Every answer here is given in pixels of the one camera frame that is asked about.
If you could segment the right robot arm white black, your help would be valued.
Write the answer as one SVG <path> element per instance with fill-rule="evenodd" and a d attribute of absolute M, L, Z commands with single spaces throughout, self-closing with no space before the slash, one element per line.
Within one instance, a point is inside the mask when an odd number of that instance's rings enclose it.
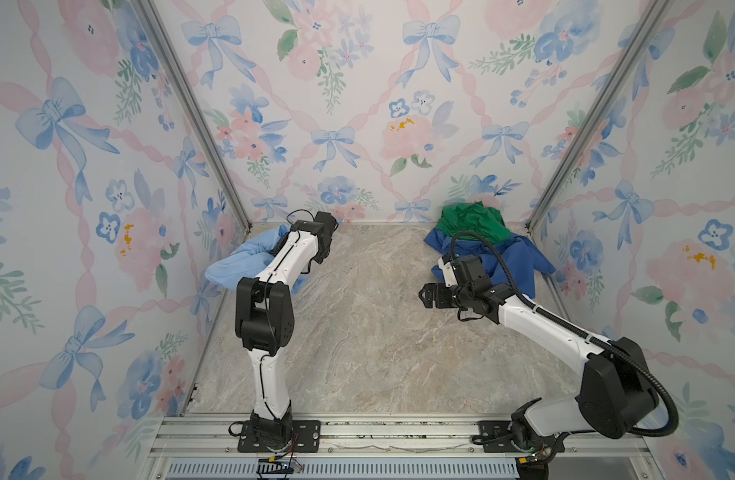
<path fill-rule="evenodd" d="M 507 440 L 519 451 L 557 448 L 571 434 L 657 437 L 673 433 L 679 414 L 667 390 L 649 372 L 637 342 L 591 333 L 539 306 L 513 278 L 495 284 L 477 256 L 441 257 L 443 282 L 427 283 L 419 300 L 427 309 L 453 309 L 459 321 L 487 319 L 505 326 L 569 366 L 581 380 L 577 393 L 537 398 L 511 414 Z"/>

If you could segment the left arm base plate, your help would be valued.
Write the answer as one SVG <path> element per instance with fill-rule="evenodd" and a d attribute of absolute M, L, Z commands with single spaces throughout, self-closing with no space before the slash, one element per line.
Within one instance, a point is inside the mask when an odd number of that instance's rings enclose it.
<path fill-rule="evenodd" d="M 235 432 L 233 426 L 230 430 L 237 439 L 236 450 L 239 453 L 316 453 L 321 438 L 321 422 L 318 420 L 285 423 L 263 419 L 259 425 L 247 420 L 239 432 Z"/>

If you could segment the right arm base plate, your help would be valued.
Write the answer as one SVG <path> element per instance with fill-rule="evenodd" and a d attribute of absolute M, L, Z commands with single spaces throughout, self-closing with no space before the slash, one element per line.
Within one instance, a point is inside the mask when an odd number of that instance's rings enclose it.
<path fill-rule="evenodd" d="M 469 442 L 481 446 L 485 453 L 519 453 L 547 456 L 565 452 L 565 442 L 559 436 L 539 437 L 525 427 L 513 426 L 511 420 L 481 420 L 479 432 Z"/>

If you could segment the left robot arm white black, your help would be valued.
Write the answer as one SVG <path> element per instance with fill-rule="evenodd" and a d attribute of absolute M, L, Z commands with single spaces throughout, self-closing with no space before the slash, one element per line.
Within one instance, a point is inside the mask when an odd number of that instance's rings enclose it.
<path fill-rule="evenodd" d="M 241 245 L 247 264 L 235 289 L 235 334 L 248 352 L 255 385 L 249 420 L 239 438 L 245 452 L 283 452 L 295 442 L 291 398 L 285 379 L 285 348 L 294 331 L 292 292 L 313 263 L 329 256 L 338 221 L 328 212 L 261 232 Z"/>

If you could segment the light blue shirt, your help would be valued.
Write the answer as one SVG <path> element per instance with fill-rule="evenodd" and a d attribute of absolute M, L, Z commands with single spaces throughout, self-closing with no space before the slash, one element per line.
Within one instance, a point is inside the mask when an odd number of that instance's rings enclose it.
<path fill-rule="evenodd" d="M 233 291 L 248 278 L 271 287 L 284 283 L 295 295 L 305 282 L 302 268 L 309 267 L 319 254 L 319 244 L 316 235 L 281 225 L 245 241 L 233 254 L 209 266 L 204 275 L 211 283 Z"/>

